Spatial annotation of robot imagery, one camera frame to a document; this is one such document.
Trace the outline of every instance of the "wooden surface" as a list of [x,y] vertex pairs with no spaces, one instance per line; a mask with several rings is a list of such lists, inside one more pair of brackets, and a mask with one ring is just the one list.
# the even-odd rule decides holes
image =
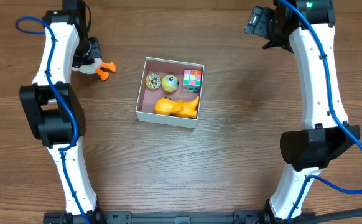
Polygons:
[[[237,9],[273,6],[272,0],[85,0],[89,6],[166,8],[166,9]],[[333,0],[336,12],[362,13],[362,0]],[[0,0],[0,5],[61,7],[62,0]]]
[[[65,209],[57,170],[35,140],[18,99],[40,65],[44,37],[15,30],[21,16],[49,7],[0,6],[0,223],[41,223]],[[84,141],[90,182],[104,210],[231,212],[262,209],[284,162],[279,138],[300,129],[301,97],[294,56],[243,33],[249,11],[93,7],[91,36],[118,72],[107,82],[74,73],[72,87],[87,118]],[[337,14],[335,55],[351,124],[362,136],[362,14]],[[24,27],[41,29],[26,23]],[[205,65],[196,129],[137,121],[145,57]],[[362,188],[362,152],[349,149],[322,177]],[[361,208],[315,182],[305,211]],[[362,223],[361,219],[338,223]]]

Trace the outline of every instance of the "rubik's cube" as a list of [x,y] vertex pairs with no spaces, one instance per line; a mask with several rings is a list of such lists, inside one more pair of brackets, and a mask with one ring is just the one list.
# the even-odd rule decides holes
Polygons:
[[185,70],[183,73],[182,91],[198,93],[202,84],[202,72],[196,70]]

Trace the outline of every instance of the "round toy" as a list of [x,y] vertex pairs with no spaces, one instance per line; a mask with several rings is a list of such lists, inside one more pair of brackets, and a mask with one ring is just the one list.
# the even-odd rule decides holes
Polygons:
[[179,87],[179,79],[175,75],[166,75],[162,80],[164,91],[173,93]]
[[148,88],[150,88],[151,90],[158,89],[162,84],[160,77],[156,74],[148,75],[145,79],[145,83],[146,86],[148,86]]

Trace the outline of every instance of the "orange toy leg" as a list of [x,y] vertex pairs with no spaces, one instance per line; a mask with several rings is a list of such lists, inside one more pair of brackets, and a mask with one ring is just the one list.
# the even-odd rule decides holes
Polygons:
[[100,68],[97,68],[95,72],[100,75],[102,81],[105,81],[109,78],[109,72],[104,72]]
[[112,72],[115,72],[115,71],[116,71],[116,65],[115,65],[113,62],[111,62],[111,63],[102,62],[102,63],[101,63],[101,67],[110,69]]

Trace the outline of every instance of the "box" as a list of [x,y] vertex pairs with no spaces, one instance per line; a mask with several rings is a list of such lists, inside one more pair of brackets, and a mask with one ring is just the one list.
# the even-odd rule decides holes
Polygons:
[[[139,94],[137,100],[136,113],[139,121],[158,123],[158,124],[168,124],[173,126],[180,126],[186,128],[195,128],[199,119],[199,109],[200,102],[202,100],[202,90],[203,90],[203,72],[205,66],[195,63],[187,62],[176,62],[172,60],[164,60],[158,58],[147,57],[145,60],[144,73],[142,74],[141,85],[139,87]],[[183,91],[183,81],[184,81],[184,71],[185,70],[196,70],[202,73],[200,91],[198,93]],[[145,84],[145,79],[148,75],[155,73],[163,78],[165,75],[173,74],[179,80],[179,87],[174,93],[167,93],[160,87],[157,90],[149,89]],[[175,116],[165,116],[154,113],[154,108],[156,102],[161,97],[168,97],[172,100],[192,101],[197,96],[199,96],[199,104],[197,107],[197,118],[178,118]]]

